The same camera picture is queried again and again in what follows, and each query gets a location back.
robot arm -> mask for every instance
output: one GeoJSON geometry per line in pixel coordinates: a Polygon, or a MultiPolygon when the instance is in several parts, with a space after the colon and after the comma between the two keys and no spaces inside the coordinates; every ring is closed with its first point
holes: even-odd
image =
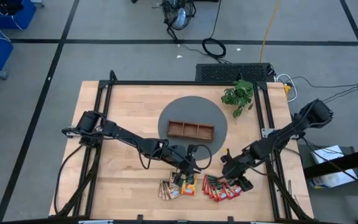
{"type": "Polygon", "coordinates": [[[177,168],[180,173],[174,183],[178,185],[181,185],[182,174],[190,175],[201,171],[193,157],[197,150],[196,146],[190,145],[186,150],[183,146],[170,146],[166,139],[142,138],[107,120],[96,111],[85,111],[76,127],[63,129],[62,133],[68,137],[73,133],[80,135],[80,144],[86,147],[95,147],[102,139],[116,139],[128,144],[148,159],[161,160],[177,168]],[[95,128],[100,119],[101,125],[95,128]]]}
{"type": "Polygon", "coordinates": [[[251,145],[245,147],[242,153],[231,157],[230,152],[222,156],[223,176],[226,179],[235,179],[243,191],[253,188],[243,175],[250,167],[256,167],[265,162],[270,154],[276,150],[280,152],[295,134],[302,133],[307,128],[322,128],[333,118],[333,112],[321,101],[314,100],[295,114],[293,121],[282,129],[276,130],[251,145]]]}

yellow cable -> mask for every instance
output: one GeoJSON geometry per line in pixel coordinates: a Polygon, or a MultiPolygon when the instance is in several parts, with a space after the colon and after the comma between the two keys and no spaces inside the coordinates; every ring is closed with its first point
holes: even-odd
{"type": "Polygon", "coordinates": [[[276,12],[277,12],[278,7],[280,6],[280,4],[281,4],[281,0],[277,0],[276,6],[274,7],[274,12],[273,12],[272,18],[270,19],[270,22],[268,24],[268,27],[267,27],[267,30],[266,30],[266,33],[265,33],[264,41],[262,42],[262,49],[260,50],[259,63],[262,63],[262,58],[264,56],[264,48],[265,48],[265,42],[266,42],[266,39],[267,39],[267,35],[269,34],[269,30],[270,30],[270,28],[271,28],[271,26],[273,24],[274,17],[276,15],[276,12]]]}

gray circular mat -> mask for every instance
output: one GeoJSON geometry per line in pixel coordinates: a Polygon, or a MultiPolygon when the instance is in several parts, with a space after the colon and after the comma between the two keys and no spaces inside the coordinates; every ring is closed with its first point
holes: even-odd
{"type": "MultiPolygon", "coordinates": [[[[221,109],[212,101],[199,96],[186,96],[172,101],[161,112],[158,120],[158,134],[161,139],[168,139],[171,146],[180,145],[187,149],[189,144],[204,144],[209,147],[212,155],[222,147],[226,133],[227,121],[221,109]],[[213,125],[214,139],[208,142],[168,137],[168,120],[213,125]]],[[[208,151],[204,147],[199,147],[195,153],[196,160],[208,157],[208,151]]]]}

snack package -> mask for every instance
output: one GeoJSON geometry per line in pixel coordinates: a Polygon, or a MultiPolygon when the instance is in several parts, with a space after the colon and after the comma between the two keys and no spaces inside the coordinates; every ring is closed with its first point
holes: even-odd
{"type": "Polygon", "coordinates": [[[218,196],[218,191],[216,190],[216,185],[214,185],[212,188],[212,194],[213,194],[213,198],[214,198],[215,202],[218,202],[219,196],[218,196]]]}
{"type": "Polygon", "coordinates": [[[173,199],[179,197],[179,195],[180,195],[179,189],[176,189],[175,187],[169,187],[169,183],[167,183],[167,182],[164,182],[163,186],[164,186],[165,191],[168,194],[168,197],[170,200],[173,200],[173,199]]]}
{"type": "Polygon", "coordinates": [[[225,191],[226,191],[226,194],[227,194],[227,198],[230,200],[232,198],[235,198],[237,197],[237,194],[235,194],[232,189],[230,188],[230,185],[228,183],[224,183],[223,185],[225,191]]]}
{"type": "Polygon", "coordinates": [[[190,174],[185,181],[183,181],[181,187],[181,194],[183,195],[196,195],[196,188],[197,188],[197,179],[195,178],[194,174],[190,174]]]}
{"type": "Polygon", "coordinates": [[[208,178],[207,178],[207,176],[205,175],[205,176],[204,176],[204,180],[203,180],[203,188],[202,188],[204,194],[205,194],[205,185],[206,185],[207,181],[208,181],[208,178]]]}
{"type": "Polygon", "coordinates": [[[161,197],[162,197],[162,200],[167,200],[167,194],[165,192],[164,184],[162,181],[161,181],[161,197]]]}
{"type": "Polygon", "coordinates": [[[179,186],[177,186],[176,184],[173,183],[173,181],[175,180],[175,178],[177,177],[177,173],[176,172],[171,172],[170,176],[169,176],[169,187],[170,188],[176,188],[176,189],[180,189],[179,186]]]}
{"type": "Polygon", "coordinates": [[[216,195],[218,196],[218,198],[215,199],[217,202],[220,202],[227,198],[227,193],[224,189],[224,183],[216,184],[215,191],[216,191],[216,195]]]}
{"type": "Polygon", "coordinates": [[[241,187],[236,185],[234,183],[234,180],[230,180],[229,181],[229,185],[230,185],[230,188],[232,189],[232,191],[238,196],[241,194],[242,190],[241,190],[241,187]]]}
{"type": "Polygon", "coordinates": [[[213,186],[208,183],[208,195],[209,198],[214,198],[213,186]]]}

black crate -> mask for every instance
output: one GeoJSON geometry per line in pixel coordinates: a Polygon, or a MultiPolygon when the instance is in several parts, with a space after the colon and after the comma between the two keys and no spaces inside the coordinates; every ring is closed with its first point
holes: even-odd
{"type": "Polygon", "coordinates": [[[197,64],[196,81],[274,82],[275,72],[270,63],[197,64]]]}

